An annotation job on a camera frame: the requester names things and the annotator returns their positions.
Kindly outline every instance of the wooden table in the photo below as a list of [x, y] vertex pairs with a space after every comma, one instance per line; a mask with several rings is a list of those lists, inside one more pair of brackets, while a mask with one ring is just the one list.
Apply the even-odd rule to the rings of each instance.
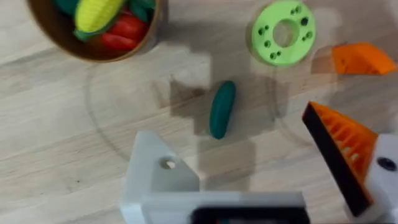
[[[22, 0], [0, 1], [1, 223], [124, 223], [117, 204], [138, 130], [159, 133], [208, 190], [302, 191], [314, 223], [347, 222], [301, 115], [308, 100], [394, 132], [398, 76], [335, 75], [330, 47], [398, 58], [398, 1], [311, 0], [317, 40], [291, 67], [257, 61], [246, 29], [270, 1], [170, 0], [151, 52], [104, 65], [59, 51]], [[238, 93], [227, 136], [207, 133], [222, 80]]]

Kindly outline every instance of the red toy vegetable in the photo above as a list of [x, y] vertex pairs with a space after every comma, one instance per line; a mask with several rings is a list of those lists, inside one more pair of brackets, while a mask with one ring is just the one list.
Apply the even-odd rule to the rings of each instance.
[[145, 37], [148, 26], [133, 15], [122, 14], [115, 24], [101, 35], [104, 45], [115, 50], [132, 50]]

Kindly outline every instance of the orange block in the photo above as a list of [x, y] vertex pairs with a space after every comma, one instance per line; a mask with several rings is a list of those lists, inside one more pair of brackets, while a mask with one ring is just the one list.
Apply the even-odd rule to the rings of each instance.
[[385, 75], [397, 70], [391, 58], [369, 43], [333, 47], [331, 54], [335, 70], [340, 74]]
[[309, 104], [319, 115], [357, 180], [363, 184], [378, 134], [326, 106], [314, 102]]

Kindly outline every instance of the green toy leaf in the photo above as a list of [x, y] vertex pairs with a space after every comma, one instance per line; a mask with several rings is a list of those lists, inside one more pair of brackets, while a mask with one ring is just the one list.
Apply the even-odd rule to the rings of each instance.
[[79, 0], [54, 0], [57, 8], [69, 16], [74, 16]]
[[131, 1], [130, 3], [130, 11], [134, 16], [136, 16], [142, 22], [148, 22], [148, 14], [144, 7], [135, 1]]

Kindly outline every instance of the toy food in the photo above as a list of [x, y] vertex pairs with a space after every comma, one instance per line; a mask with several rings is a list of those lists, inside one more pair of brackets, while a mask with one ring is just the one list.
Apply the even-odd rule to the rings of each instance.
[[101, 39], [104, 45], [115, 50], [132, 50], [145, 37], [148, 26], [132, 15], [122, 14]]
[[236, 86], [232, 81], [224, 82], [214, 97], [210, 112], [210, 134], [215, 139], [225, 136], [229, 117], [235, 101]]
[[75, 15], [74, 34], [82, 41], [105, 32], [125, 0], [80, 0]]

